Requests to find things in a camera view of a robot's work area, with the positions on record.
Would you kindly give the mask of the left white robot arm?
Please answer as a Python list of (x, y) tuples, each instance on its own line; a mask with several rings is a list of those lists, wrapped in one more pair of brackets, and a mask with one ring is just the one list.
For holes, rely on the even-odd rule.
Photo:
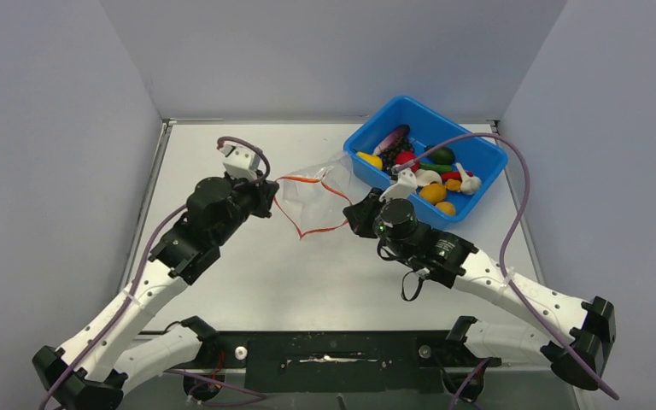
[[(220, 257), (220, 248), (251, 216), (271, 216), (279, 185), (229, 175), (200, 181), (186, 203), (151, 234), (134, 279), (87, 326), (32, 363), (46, 388), (40, 404), (63, 409), (116, 409), (140, 384), (210, 349), (217, 331), (193, 316), (137, 347), (131, 343), (173, 298)], [(166, 230), (166, 222), (173, 227)]]

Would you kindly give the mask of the clear zip top bag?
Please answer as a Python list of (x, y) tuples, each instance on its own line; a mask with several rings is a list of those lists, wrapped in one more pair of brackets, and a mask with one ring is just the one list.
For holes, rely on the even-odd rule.
[(273, 202), (300, 240), (348, 224), (343, 210), (354, 204), (349, 195), (354, 173), (347, 153), (287, 173), (276, 181), (279, 190)]

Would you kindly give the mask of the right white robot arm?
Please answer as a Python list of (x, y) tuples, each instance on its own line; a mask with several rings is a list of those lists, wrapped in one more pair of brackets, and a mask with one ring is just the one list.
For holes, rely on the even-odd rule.
[(583, 390), (602, 390), (601, 376), (616, 341), (614, 306), (595, 296), (586, 301), (564, 295), (509, 271), (475, 244), (418, 220), (407, 199), (381, 198), (373, 188), (355, 205), (343, 209), (351, 231), (375, 239), (377, 253), (418, 277), (489, 302), (523, 320), (520, 343), (509, 331), (489, 337), (489, 326), (459, 319), (456, 335), (446, 341), (450, 360), (465, 365), (474, 358), (512, 357), (547, 365), (561, 380)]

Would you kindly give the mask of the red toy apple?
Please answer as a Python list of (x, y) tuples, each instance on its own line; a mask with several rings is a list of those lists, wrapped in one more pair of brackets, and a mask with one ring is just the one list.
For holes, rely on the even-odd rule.
[[(404, 151), (399, 152), (396, 155), (396, 157), (394, 159), (394, 165), (395, 166), (401, 166), (401, 165), (407, 164), (409, 162), (412, 162), (415, 159), (416, 159), (416, 155), (412, 151), (404, 150)], [(409, 169), (412, 172), (416, 173), (419, 170), (419, 166), (420, 166), (420, 163), (417, 162), (417, 163), (412, 164), (412, 166), (410, 166)]]

